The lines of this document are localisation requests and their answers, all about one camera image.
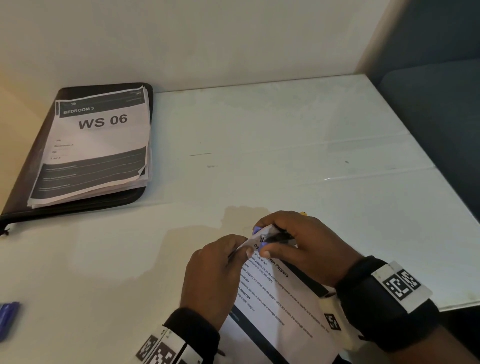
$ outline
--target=black wristband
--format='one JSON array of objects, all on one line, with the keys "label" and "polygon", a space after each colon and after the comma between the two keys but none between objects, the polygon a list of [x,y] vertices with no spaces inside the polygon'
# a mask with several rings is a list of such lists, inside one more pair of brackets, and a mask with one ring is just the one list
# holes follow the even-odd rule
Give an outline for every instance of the black wristband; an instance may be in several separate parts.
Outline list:
[{"label": "black wristband", "polygon": [[439,325],[439,312],[427,300],[408,314],[371,275],[385,264],[373,256],[363,258],[335,288],[350,324],[382,350],[394,352],[429,336]]},{"label": "black wristband", "polygon": [[220,335],[201,315],[189,308],[179,308],[163,326],[184,339],[203,358],[204,364],[213,362]]}]

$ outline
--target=scuff mark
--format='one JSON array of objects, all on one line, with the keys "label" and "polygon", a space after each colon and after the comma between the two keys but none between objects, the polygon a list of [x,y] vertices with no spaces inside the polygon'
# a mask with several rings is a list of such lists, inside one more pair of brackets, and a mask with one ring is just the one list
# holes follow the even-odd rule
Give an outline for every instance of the scuff mark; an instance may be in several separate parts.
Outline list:
[{"label": "scuff mark", "polygon": [[194,156],[205,156],[207,154],[211,154],[211,153],[200,153],[200,154],[191,154],[189,155],[189,157],[194,157]]}]

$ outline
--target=paper document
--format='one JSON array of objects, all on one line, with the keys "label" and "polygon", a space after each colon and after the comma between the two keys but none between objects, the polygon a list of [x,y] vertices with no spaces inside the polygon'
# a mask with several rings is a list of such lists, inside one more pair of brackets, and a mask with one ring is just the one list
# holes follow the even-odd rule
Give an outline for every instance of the paper document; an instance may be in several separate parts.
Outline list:
[{"label": "paper document", "polygon": [[255,253],[242,268],[219,348],[234,363],[331,364],[339,348],[318,304],[326,289],[297,268],[258,255],[260,241],[276,232],[270,225],[245,242]]},{"label": "paper document", "polygon": [[149,109],[144,87],[56,100],[28,205],[145,186],[151,177]]}]

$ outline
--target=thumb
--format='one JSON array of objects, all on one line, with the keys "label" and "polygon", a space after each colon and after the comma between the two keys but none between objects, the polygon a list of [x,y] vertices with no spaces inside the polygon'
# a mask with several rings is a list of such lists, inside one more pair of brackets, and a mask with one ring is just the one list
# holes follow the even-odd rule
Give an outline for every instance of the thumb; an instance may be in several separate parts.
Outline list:
[{"label": "thumb", "polygon": [[279,243],[267,244],[260,250],[260,256],[262,258],[278,258],[295,266],[301,262],[303,254],[304,252],[302,250],[294,246]]},{"label": "thumb", "polygon": [[252,255],[253,248],[251,246],[244,246],[237,250],[229,264],[230,273],[240,277],[242,266],[252,257]]}]

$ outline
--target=white table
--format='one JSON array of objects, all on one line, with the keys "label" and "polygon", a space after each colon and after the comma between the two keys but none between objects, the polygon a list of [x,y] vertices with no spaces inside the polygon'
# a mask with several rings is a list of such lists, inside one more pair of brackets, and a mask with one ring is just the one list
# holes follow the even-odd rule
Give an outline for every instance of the white table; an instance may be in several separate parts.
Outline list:
[{"label": "white table", "polygon": [[123,363],[178,304],[195,250],[306,211],[396,260],[443,310],[480,303],[480,227],[363,75],[156,94],[155,177],[136,203],[17,224],[0,362]]}]

